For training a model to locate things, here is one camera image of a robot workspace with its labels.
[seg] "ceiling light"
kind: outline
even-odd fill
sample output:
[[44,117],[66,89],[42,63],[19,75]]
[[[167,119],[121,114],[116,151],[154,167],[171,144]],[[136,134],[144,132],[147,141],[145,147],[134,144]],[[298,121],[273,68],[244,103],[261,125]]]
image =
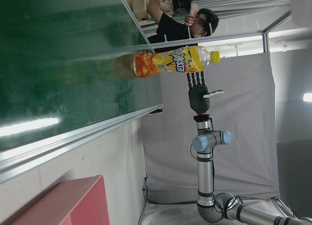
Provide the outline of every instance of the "ceiling light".
[[57,124],[59,122],[60,120],[58,118],[44,118],[44,119],[37,119],[37,120],[28,121],[24,123],[4,126],[0,128],[0,137],[9,136],[9,135],[20,133],[23,131],[30,131],[34,129],[48,127],[50,125]]
[[303,95],[303,101],[304,102],[312,102],[312,93],[305,93]]

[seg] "blue joint cap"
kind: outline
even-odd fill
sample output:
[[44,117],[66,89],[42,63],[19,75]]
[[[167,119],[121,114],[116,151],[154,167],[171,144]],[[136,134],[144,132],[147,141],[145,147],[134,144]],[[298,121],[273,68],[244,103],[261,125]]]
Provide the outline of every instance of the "blue joint cap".
[[232,142],[232,135],[229,131],[221,131],[221,142],[223,145],[228,145]]
[[197,152],[203,152],[208,147],[208,139],[204,135],[199,135],[193,139],[192,145]]

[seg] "robotic hand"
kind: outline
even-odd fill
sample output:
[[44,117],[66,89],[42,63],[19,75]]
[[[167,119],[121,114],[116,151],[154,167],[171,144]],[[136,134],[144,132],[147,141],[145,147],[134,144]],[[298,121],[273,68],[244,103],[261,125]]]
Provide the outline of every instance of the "robotic hand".
[[205,114],[210,107],[210,99],[209,97],[223,93],[222,90],[214,91],[212,93],[208,92],[207,85],[205,84],[204,73],[201,72],[201,78],[199,77],[199,73],[195,75],[192,73],[192,83],[190,74],[187,73],[187,79],[189,82],[189,100],[190,106],[192,110],[194,110],[197,114]]

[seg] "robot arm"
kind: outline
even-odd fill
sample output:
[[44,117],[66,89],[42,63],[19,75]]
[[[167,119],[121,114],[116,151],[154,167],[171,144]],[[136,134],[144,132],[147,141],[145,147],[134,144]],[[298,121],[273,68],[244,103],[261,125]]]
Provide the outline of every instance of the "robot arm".
[[200,216],[209,223],[222,219],[238,220],[249,225],[312,225],[311,218],[283,218],[251,208],[228,193],[214,194],[214,156],[213,149],[217,145],[227,145],[232,141],[229,131],[215,131],[212,119],[206,112],[210,107],[209,97],[223,91],[208,92],[204,74],[187,74],[189,82],[189,100],[191,108],[197,113],[194,120],[197,124],[198,136],[192,141],[197,151],[198,167],[198,199],[197,209]]

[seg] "bottle label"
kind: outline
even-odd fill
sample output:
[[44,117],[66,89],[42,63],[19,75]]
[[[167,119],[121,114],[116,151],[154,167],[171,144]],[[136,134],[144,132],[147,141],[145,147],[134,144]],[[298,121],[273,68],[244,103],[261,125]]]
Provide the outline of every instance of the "bottle label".
[[136,76],[147,77],[166,72],[192,73],[204,71],[205,68],[202,66],[200,56],[197,53],[198,47],[200,46],[190,46],[157,54],[136,54]]

